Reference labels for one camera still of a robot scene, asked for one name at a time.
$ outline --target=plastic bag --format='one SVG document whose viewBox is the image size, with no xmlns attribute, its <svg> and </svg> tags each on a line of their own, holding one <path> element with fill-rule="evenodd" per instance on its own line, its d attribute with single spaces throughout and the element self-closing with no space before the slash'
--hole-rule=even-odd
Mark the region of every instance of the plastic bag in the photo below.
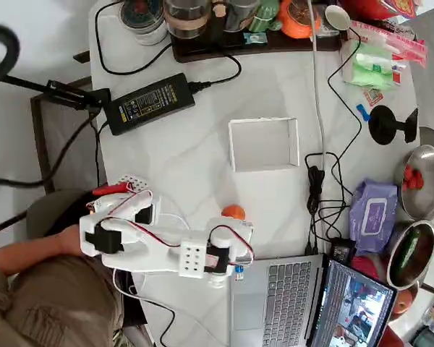
<svg viewBox="0 0 434 347">
<path fill-rule="evenodd" d="M 379 253 L 396 222 L 397 186 L 365 179 L 354 192 L 349 212 L 350 238 L 357 255 Z"/>
<path fill-rule="evenodd" d="M 347 59 L 358 45 L 356 40 L 348 40 L 341 47 L 342 59 Z M 400 85 L 401 72 L 408 64 L 394 60 L 393 54 L 369 43 L 362 43 L 358 51 L 342 69 L 342 79 L 347 83 L 378 90 L 390 90 Z"/>
<path fill-rule="evenodd" d="M 422 67 L 426 67 L 427 47 L 425 45 L 354 20 L 352 21 L 352 29 L 360 35 L 363 43 L 369 43 L 392 52 L 393 60 L 414 61 Z M 357 36 L 349 32 L 349 39 L 356 40 Z"/>
</svg>

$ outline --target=laptop screen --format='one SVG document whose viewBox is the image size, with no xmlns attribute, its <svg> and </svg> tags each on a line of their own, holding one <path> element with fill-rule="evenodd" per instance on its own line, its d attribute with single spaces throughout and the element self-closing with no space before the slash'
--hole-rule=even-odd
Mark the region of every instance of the laptop screen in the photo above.
<svg viewBox="0 0 434 347">
<path fill-rule="evenodd" d="M 396 291 L 331 260 L 312 347 L 376 347 Z"/>
</svg>

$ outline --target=hand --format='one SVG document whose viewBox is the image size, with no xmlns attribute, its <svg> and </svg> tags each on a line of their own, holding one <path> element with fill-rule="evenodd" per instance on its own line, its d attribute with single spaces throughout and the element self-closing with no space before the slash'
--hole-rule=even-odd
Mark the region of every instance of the hand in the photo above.
<svg viewBox="0 0 434 347">
<path fill-rule="evenodd" d="M 68 226 L 55 237 L 62 254 L 75 255 L 78 257 L 83 256 L 82 250 L 80 249 L 79 225 L 74 224 L 73 226 Z"/>
</svg>

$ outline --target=green bottle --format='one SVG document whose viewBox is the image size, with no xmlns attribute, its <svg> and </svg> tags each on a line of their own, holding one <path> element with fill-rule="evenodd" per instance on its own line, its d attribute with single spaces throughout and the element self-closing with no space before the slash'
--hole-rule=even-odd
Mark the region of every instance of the green bottle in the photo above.
<svg viewBox="0 0 434 347">
<path fill-rule="evenodd" d="M 279 27 L 272 25 L 273 18 L 276 17 L 279 11 L 279 0 L 263 0 L 249 26 L 249 30 L 253 33 L 262 33 L 269 28 L 279 30 Z"/>
</svg>

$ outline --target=person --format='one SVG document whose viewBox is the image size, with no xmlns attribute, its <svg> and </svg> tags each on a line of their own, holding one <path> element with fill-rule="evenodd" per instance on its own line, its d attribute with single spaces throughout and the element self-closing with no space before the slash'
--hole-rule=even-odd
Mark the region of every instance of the person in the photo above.
<svg viewBox="0 0 434 347">
<path fill-rule="evenodd" d="M 112 346 L 123 305 L 111 274 L 83 256 L 77 224 L 1 248 L 0 347 Z"/>
</svg>

